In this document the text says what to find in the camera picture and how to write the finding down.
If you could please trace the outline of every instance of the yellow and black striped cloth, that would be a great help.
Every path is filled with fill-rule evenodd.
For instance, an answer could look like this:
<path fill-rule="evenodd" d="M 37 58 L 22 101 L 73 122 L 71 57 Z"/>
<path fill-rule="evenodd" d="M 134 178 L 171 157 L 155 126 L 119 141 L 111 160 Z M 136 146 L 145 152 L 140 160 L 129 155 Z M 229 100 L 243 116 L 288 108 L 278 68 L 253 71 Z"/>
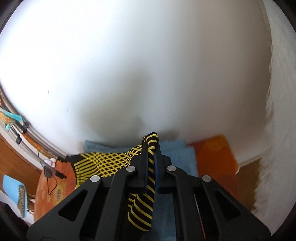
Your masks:
<path fill-rule="evenodd" d="M 127 218 L 139 230 L 149 231 L 152 223 L 155 193 L 154 152 L 158 143 L 158 135 L 155 132 L 150 133 L 144 137 L 143 141 L 148 145 L 148 190 L 147 193 L 143 194 L 129 194 Z M 80 154 L 80 160 L 73 164 L 76 173 L 75 188 L 78 188 L 92 175 L 107 177 L 115 174 L 119 169 L 130 165 L 131 158 L 141 154 L 141 150 L 142 144 L 125 153 L 91 152 Z"/>

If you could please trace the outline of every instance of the striped fabric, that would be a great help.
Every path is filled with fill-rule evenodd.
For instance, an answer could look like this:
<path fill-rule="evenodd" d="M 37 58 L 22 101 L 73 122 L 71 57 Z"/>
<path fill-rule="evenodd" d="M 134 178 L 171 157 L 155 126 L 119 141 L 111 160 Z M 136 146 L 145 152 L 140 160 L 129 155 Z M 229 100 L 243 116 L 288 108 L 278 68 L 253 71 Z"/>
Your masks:
<path fill-rule="evenodd" d="M 142 231 L 149 231 L 152 223 L 153 202 L 155 193 L 154 151 L 158 143 L 158 135 L 153 132 L 145 136 L 143 141 L 148 145 L 148 180 L 147 193 L 129 194 L 127 218 L 129 222 Z M 83 153 L 71 156 L 78 160 L 73 164 L 78 188 L 92 175 L 107 177 L 119 169 L 130 165 L 132 157 L 141 154 L 142 144 L 133 147 L 126 153 Z"/>

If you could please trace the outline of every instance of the triangular cutout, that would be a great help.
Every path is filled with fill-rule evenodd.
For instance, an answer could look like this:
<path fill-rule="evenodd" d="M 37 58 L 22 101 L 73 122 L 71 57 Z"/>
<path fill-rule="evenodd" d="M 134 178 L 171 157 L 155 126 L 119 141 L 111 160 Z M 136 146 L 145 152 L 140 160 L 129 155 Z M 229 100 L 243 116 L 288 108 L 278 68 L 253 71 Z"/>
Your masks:
<path fill-rule="evenodd" d="M 215 195 L 226 220 L 232 220 L 241 215 L 241 212 L 222 193 L 216 191 Z"/>
<path fill-rule="evenodd" d="M 68 219 L 71 222 L 74 222 L 77 218 L 79 210 L 85 200 L 87 195 L 87 190 L 82 190 L 76 197 L 74 197 L 66 206 L 64 206 L 58 214 Z"/>

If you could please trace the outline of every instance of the silver rivet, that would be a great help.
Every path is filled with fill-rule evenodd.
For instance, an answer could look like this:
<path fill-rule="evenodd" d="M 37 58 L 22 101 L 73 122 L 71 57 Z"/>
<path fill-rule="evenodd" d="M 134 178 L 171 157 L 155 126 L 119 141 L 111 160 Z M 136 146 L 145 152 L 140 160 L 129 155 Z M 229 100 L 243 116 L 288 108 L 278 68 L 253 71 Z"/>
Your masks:
<path fill-rule="evenodd" d="M 128 167 L 126 168 L 126 170 L 127 170 L 128 172 L 133 172 L 135 169 L 136 169 L 136 168 L 135 168 L 134 166 L 128 166 Z"/>
<path fill-rule="evenodd" d="M 174 172 L 175 170 L 177 170 L 175 166 L 168 166 L 168 171 Z"/>
<path fill-rule="evenodd" d="M 91 176 L 91 181 L 93 182 L 93 183 L 96 183 L 96 182 L 98 182 L 100 180 L 100 177 L 98 176 L 98 175 L 93 175 L 93 176 Z"/>
<path fill-rule="evenodd" d="M 209 175 L 204 175 L 203 177 L 202 177 L 202 179 L 203 179 L 203 181 L 205 181 L 205 182 L 210 182 L 211 180 L 212 180 L 212 178 L 209 176 Z"/>

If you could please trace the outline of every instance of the black wire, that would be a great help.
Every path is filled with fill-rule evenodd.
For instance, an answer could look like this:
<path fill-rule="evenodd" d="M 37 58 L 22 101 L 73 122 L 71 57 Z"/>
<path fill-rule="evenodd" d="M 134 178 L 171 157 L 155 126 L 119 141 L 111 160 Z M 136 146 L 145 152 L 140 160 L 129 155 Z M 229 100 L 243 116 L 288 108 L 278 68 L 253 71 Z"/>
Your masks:
<path fill-rule="evenodd" d="M 54 177 L 54 175 L 52 175 L 52 177 L 55 179 L 56 181 L 56 185 L 54 187 L 54 189 L 56 189 L 57 187 L 57 179 Z M 50 196 L 50 194 L 53 192 L 54 189 L 51 190 L 51 192 L 49 193 L 49 188 L 48 188 L 48 177 L 46 178 L 46 181 L 47 181 L 47 192 L 48 192 L 48 195 Z"/>

